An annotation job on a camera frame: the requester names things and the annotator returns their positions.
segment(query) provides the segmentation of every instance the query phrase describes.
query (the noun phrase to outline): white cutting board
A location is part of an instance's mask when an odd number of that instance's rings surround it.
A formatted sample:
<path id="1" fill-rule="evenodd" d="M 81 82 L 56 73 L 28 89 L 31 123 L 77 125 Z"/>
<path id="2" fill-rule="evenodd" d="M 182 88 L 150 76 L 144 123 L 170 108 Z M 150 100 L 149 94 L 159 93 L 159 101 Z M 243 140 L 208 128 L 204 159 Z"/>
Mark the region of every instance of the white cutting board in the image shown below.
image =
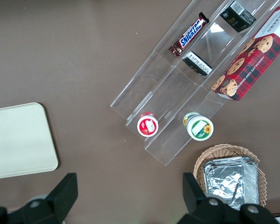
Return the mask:
<path id="1" fill-rule="evenodd" d="M 0 109 L 0 178 L 58 166 L 44 108 L 29 103 Z"/>

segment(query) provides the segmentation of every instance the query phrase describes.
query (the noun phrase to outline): red lid cup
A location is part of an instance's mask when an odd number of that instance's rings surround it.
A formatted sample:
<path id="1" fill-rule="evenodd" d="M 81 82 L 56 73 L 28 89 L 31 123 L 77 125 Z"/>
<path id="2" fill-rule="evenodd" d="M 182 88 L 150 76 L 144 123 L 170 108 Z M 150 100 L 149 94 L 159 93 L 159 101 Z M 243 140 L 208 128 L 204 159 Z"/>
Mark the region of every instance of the red lid cup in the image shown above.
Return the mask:
<path id="1" fill-rule="evenodd" d="M 151 112 L 145 112 L 140 116 L 137 129 L 138 132 L 144 137 L 154 136 L 159 129 L 158 120 Z"/>

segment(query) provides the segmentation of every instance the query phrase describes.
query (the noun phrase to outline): wicker basket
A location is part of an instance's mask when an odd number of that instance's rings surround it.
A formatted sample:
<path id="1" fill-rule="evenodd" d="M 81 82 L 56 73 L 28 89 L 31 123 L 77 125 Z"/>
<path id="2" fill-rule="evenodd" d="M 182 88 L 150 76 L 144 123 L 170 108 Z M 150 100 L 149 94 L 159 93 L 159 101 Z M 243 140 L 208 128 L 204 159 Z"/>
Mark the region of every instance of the wicker basket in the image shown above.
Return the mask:
<path id="1" fill-rule="evenodd" d="M 221 159 L 235 156 L 247 155 L 254 159 L 255 162 L 259 163 L 257 156 L 251 153 L 248 149 L 232 146 L 229 144 L 216 145 L 207 149 L 202 155 L 198 158 L 195 167 L 194 167 L 194 177 L 199 183 L 200 187 L 204 192 L 206 192 L 205 183 L 204 183 L 204 174 L 203 174 L 203 165 L 205 162 L 213 159 Z M 265 174 L 257 167 L 258 169 L 258 193 L 259 193 L 259 204 L 262 206 L 266 205 L 266 178 Z"/>

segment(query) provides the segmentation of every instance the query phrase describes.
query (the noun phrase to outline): brown surface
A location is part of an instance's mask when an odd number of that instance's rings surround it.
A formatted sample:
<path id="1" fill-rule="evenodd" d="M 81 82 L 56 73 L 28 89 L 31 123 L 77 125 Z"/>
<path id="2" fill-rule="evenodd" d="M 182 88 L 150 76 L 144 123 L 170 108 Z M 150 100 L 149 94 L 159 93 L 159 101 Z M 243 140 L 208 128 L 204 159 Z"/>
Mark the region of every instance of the brown surface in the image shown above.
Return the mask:
<path id="1" fill-rule="evenodd" d="M 182 173 L 207 148 L 229 143 L 258 156 L 267 208 L 280 212 L 280 56 L 213 117 L 211 139 L 191 142 L 165 167 L 109 105 L 190 1 L 34 2 L 0 0 L 0 108 L 42 103 L 60 167 L 0 179 L 0 205 L 22 206 L 77 172 L 68 224 L 176 223 L 186 213 Z"/>

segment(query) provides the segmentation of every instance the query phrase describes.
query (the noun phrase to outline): silver package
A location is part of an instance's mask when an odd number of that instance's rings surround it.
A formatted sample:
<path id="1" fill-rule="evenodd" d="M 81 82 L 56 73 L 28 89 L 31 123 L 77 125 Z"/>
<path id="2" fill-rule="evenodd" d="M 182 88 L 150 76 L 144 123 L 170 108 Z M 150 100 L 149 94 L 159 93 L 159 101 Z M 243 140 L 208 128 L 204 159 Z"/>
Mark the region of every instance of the silver package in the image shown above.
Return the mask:
<path id="1" fill-rule="evenodd" d="M 203 167 L 207 193 L 222 197 L 232 208 L 259 204 L 257 163 L 248 156 L 211 160 Z"/>

